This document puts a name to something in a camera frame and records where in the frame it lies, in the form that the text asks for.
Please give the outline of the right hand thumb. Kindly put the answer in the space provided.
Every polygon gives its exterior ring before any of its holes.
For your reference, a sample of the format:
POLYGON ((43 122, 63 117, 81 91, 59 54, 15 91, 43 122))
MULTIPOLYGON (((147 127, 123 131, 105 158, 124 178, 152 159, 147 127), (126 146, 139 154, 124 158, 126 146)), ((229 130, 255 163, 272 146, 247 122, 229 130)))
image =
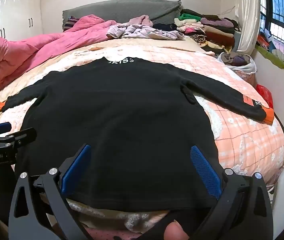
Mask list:
POLYGON ((164 240, 188 240, 189 236, 183 230, 182 226, 174 220, 164 231, 164 240))

